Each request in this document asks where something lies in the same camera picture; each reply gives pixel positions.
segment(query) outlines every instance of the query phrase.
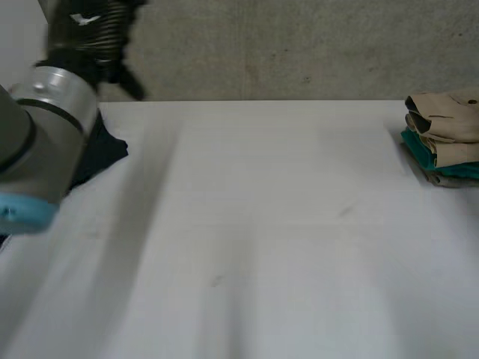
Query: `folded clothes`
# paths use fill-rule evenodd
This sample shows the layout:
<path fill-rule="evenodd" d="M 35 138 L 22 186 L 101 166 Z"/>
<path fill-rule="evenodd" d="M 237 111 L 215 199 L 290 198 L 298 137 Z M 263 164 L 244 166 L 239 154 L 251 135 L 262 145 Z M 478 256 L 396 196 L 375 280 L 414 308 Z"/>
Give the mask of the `folded clothes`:
<path fill-rule="evenodd" d="M 417 132 L 410 114 L 406 115 L 406 123 L 411 131 Z M 419 135 L 419 138 L 432 154 L 437 155 L 434 160 L 436 168 L 479 162 L 479 144 L 445 143 L 422 135 Z"/>
<path fill-rule="evenodd" d="M 406 107 L 418 133 L 441 142 L 479 142 L 479 88 L 409 96 Z"/>
<path fill-rule="evenodd" d="M 401 132 L 401 136 L 407 147 L 411 150 L 419 165 L 428 171 L 435 171 L 446 177 L 469 178 L 479 180 L 479 163 L 469 162 L 460 165 L 438 168 L 434 165 L 437 155 L 433 154 L 421 141 L 416 132 L 407 129 Z"/>
<path fill-rule="evenodd" d="M 412 160 L 419 165 L 418 160 L 414 157 L 409 148 L 403 144 L 406 152 L 410 155 Z M 459 177 L 446 177 L 437 171 L 424 170 L 420 165 L 422 173 L 425 175 L 428 182 L 437 185 L 438 187 L 445 188 L 471 188 L 479 187 L 479 179 L 459 178 Z"/>

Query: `white tabletop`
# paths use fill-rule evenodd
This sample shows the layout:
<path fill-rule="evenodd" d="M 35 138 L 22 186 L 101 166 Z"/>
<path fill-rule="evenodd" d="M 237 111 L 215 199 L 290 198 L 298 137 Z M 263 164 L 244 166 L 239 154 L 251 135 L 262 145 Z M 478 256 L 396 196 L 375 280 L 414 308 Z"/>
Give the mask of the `white tabletop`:
<path fill-rule="evenodd" d="M 476 358 L 479 197 L 402 102 L 103 106 L 130 156 L 0 255 L 4 358 Z"/>

